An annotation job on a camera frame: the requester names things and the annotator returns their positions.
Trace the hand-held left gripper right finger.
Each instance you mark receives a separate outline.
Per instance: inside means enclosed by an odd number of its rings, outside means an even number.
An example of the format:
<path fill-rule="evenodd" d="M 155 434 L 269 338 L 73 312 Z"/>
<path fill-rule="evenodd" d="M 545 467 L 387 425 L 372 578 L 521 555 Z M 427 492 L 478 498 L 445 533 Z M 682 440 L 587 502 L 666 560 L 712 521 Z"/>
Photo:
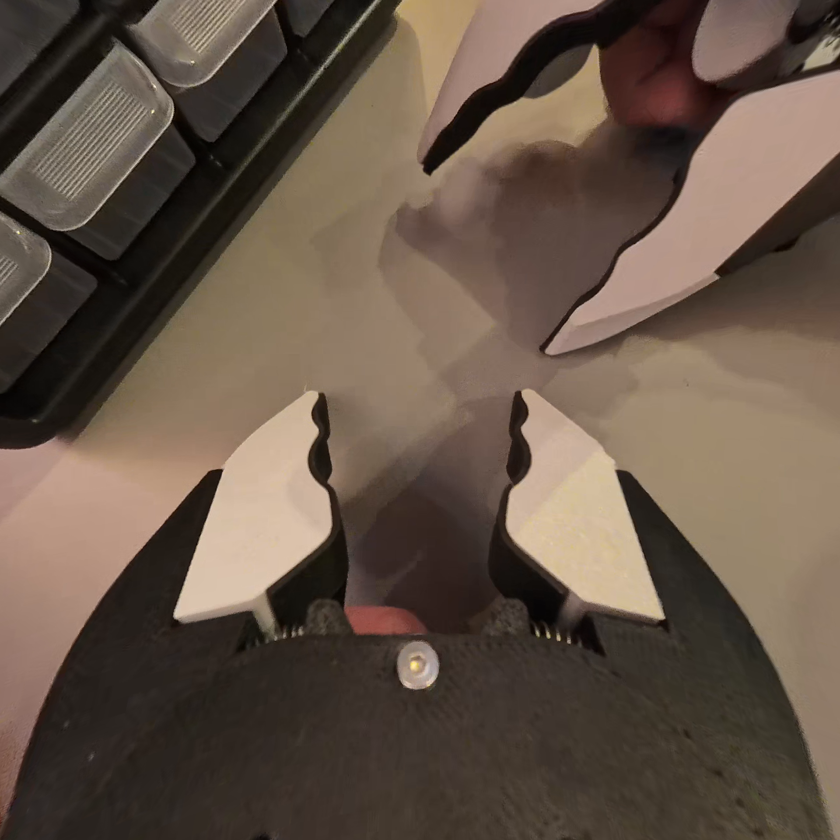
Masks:
<path fill-rule="evenodd" d="M 489 572 L 531 634 L 594 635 L 596 616 L 663 627 L 614 459 L 532 389 L 513 397 L 509 438 Z"/>

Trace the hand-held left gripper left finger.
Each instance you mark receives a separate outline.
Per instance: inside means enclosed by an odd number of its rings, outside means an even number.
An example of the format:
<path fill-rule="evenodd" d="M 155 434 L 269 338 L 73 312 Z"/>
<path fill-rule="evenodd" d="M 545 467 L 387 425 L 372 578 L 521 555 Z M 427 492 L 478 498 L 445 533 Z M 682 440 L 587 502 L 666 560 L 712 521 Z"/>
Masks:
<path fill-rule="evenodd" d="M 246 613 L 264 637 L 287 637 L 312 602 L 341 594 L 329 434 L 325 395 L 304 392 L 227 458 L 175 603 L 179 624 Z"/>

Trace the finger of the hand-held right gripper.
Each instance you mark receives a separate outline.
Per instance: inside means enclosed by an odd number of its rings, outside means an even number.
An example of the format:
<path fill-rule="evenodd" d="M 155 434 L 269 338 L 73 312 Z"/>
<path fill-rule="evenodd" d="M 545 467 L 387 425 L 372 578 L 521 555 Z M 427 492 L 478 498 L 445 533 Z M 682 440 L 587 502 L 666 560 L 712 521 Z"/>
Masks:
<path fill-rule="evenodd" d="M 838 211 L 838 66 L 733 99 L 672 196 L 617 250 L 541 350 L 559 356 L 627 331 Z"/>
<path fill-rule="evenodd" d="M 486 1 L 469 21 L 417 149 L 427 175 L 494 112 L 559 89 L 656 1 Z"/>

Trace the black drawer cabinet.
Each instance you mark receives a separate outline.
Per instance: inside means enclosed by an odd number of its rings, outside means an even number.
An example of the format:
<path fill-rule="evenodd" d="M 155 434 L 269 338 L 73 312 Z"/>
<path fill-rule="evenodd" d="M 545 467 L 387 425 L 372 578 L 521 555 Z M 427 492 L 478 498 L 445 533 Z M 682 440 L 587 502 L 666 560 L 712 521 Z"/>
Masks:
<path fill-rule="evenodd" d="M 333 2 L 306 38 L 286 33 L 288 58 L 218 140 L 201 141 L 183 124 L 196 162 L 119 259 L 101 259 L 66 235 L 19 218 L 97 285 L 2 394 L 2 449 L 40 446 L 89 419 L 235 235 L 284 160 L 310 138 L 323 110 L 352 84 L 396 6 Z"/>

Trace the set of clear-front drawers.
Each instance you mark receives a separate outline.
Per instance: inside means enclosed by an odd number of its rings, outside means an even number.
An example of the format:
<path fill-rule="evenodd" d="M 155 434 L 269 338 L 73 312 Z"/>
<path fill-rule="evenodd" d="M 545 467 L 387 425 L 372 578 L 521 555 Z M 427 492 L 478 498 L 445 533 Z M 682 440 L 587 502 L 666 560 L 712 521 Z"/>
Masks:
<path fill-rule="evenodd" d="M 333 2 L 2 2 L 2 394 Z"/>

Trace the person's right hand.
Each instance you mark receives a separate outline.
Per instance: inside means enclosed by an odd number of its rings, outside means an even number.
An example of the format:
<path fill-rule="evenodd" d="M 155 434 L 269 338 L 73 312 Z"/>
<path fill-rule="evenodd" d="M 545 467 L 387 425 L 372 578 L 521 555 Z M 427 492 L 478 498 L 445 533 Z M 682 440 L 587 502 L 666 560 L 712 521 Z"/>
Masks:
<path fill-rule="evenodd" d="M 609 112 L 631 128 L 703 130 L 734 94 L 699 79 L 692 50 L 706 1 L 665 1 L 601 49 Z"/>

